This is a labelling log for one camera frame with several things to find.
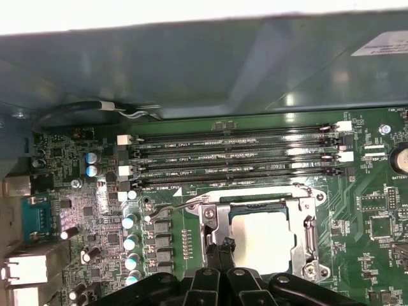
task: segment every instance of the electrolytic capacitor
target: electrolytic capacitor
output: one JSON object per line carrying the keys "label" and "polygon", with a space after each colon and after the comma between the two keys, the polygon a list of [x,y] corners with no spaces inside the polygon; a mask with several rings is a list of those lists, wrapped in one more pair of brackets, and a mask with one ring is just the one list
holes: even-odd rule
{"label": "electrolytic capacitor", "polygon": [[99,153],[89,152],[85,155],[85,161],[88,164],[96,164],[101,161],[101,156]]}
{"label": "electrolytic capacitor", "polygon": [[79,284],[77,287],[75,287],[69,292],[68,295],[69,299],[71,301],[75,301],[82,293],[85,292],[86,289],[87,286],[85,286],[84,284]]}
{"label": "electrolytic capacitor", "polygon": [[84,254],[84,262],[88,263],[95,257],[101,254],[101,250],[99,247],[93,247],[89,252]]}
{"label": "electrolytic capacitor", "polygon": [[126,279],[126,285],[132,285],[137,283],[138,281],[140,281],[140,279],[142,278],[141,273],[138,270],[133,270],[129,273],[129,276]]}
{"label": "electrolytic capacitor", "polygon": [[61,233],[61,239],[63,240],[71,239],[77,234],[79,234],[79,228],[73,226],[72,228],[68,228]]}
{"label": "electrolytic capacitor", "polygon": [[130,254],[125,260],[125,267],[132,271],[136,268],[136,266],[140,263],[140,256],[136,253]]}
{"label": "electrolytic capacitor", "polygon": [[127,251],[132,251],[136,247],[136,244],[138,243],[139,238],[136,235],[132,234],[127,236],[125,241],[123,241],[123,248],[125,248],[125,250]]}
{"label": "electrolytic capacitor", "polygon": [[75,303],[72,303],[71,306],[82,306],[86,305],[88,302],[88,296],[86,293],[82,293],[78,298],[76,299]]}
{"label": "electrolytic capacitor", "polygon": [[44,169],[46,165],[47,163],[45,162],[44,159],[34,159],[31,162],[31,166],[33,166],[33,168],[35,169]]}
{"label": "electrolytic capacitor", "polygon": [[122,219],[123,228],[130,230],[136,223],[137,217],[134,214],[128,214]]}
{"label": "electrolytic capacitor", "polygon": [[85,169],[85,173],[89,177],[98,177],[102,174],[102,169],[92,164]]}

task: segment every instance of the white label sticker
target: white label sticker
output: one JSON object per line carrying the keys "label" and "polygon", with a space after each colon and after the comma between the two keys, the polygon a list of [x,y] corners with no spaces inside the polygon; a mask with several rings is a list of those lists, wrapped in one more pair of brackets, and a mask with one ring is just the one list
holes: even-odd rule
{"label": "white label sticker", "polygon": [[385,32],[355,51],[351,56],[408,53],[408,31]]}

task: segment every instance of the black cable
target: black cable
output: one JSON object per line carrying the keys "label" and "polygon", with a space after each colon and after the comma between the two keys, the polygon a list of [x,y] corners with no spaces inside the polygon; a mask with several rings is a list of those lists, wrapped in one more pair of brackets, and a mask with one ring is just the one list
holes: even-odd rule
{"label": "black cable", "polygon": [[[115,102],[114,105],[116,109],[122,110],[125,113],[133,113],[136,110],[136,108],[130,104]],[[33,121],[32,130],[39,133],[44,123],[46,123],[46,121],[50,120],[53,117],[57,117],[65,113],[81,112],[85,110],[100,110],[102,109],[101,106],[102,104],[98,100],[81,101],[59,105],[37,117]]]}

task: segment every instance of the green circuit board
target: green circuit board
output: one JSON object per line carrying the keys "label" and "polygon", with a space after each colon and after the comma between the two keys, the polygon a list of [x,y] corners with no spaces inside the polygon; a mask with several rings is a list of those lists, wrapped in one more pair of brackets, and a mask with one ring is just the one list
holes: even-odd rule
{"label": "green circuit board", "polygon": [[[364,303],[407,305],[408,257],[395,244],[408,244],[408,176],[390,162],[408,142],[407,112],[377,108],[128,122],[35,135],[41,167],[33,169],[38,181],[33,191],[49,193],[56,231],[80,228],[70,240],[72,262],[64,271],[60,305],[69,305],[68,291],[81,282],[100,282],[102,295],[126,286],[130,252],[124,240],[131,234],[139,240],[131,253],[140,258],[141,278],[157,271],[182,278],[185,270],[201,266],[198,218],[185,210],[166,211],[155,227],[143,220],[155,207],[180,205],[214,190],[293,183],[327,194],[316,219],[319,262],[331,275],[320,285]],[[349,122],[351,129],[316,131],[336,122]],[[380,131],[384,125],[391,131]],[[296,138],[284,136],[292,127],[307,128],[293,129]],[[129,135],[131,143],[117,145],[118,135]],[[352,160],[336,159],[340,150],[353,152]],[[100,159],[94,177],[85,174],[90,152]],[[332,158],[322,160],[327,155]],[[130,166],[131,175],[119,176],[120,166]],[[73,180],[81,187],[72,187]],[[129,190],[136,198],[120,201],[119,193]],[[121,221],[128,214],[137,220],[126,230]],[[171,238],[158,260],[160,250],[147,242],[163,234]],[[94,246],[100,254],[84,264],[81,251]]]}

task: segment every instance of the motherboard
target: motherboard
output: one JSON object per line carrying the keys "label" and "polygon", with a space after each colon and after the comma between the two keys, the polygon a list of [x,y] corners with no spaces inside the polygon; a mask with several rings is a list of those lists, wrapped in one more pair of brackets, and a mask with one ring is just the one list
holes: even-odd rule
{"label": "motherboard", "polygon": [[235,263],[373,305],[408,304],[408,109],[285,113],[35,134],[32,190],[69,240],[56,305],[158,272]]}

